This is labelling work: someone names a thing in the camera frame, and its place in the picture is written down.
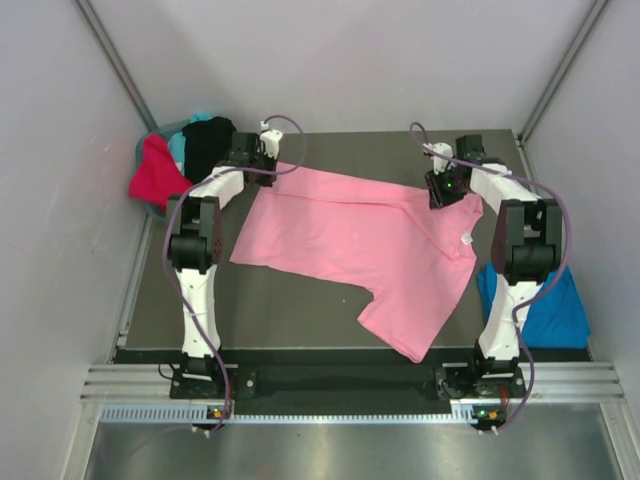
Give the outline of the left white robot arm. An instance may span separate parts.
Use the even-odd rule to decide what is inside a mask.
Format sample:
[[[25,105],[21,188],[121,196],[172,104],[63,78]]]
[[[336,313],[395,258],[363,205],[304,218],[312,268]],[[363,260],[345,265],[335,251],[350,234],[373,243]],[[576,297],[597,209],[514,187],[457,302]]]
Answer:
[[[223,256],[222,209],[249,182],[269,186],[283,133],[261,124],[258,133],[235,132],[211,173],[187,191],[169,197],[165,258],[180,287],[184,340],[173,368],[172,399],[224,399],[229,386],[221,365],[215,318],[215,276]]]

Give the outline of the pink t shirt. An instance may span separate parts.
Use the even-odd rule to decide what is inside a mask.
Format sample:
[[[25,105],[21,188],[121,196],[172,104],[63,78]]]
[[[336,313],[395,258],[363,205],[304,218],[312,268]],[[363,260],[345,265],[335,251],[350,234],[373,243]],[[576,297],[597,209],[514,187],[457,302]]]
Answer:
[[[230,260],[368,290],[359,323],[424,359],[472,277],[476,194],[443,209],[428,191],[300,167],[263,188]]]

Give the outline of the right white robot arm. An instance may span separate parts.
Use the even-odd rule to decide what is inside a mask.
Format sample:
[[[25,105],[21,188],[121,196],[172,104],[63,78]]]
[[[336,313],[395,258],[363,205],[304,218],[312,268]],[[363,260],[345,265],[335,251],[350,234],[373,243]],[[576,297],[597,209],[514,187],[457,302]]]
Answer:
[[[497,280],[488,321],[467,365],[436,370],[438,394],[451,400],[520,396],[522,329],[531,304],[561,265],[562,210],[556,200],[530,191],[527,180],[499,159],[487,157],[479,135],[422,149],[433,162],[425,175],[431,208],[477,194],[497,216],[490,254]]]

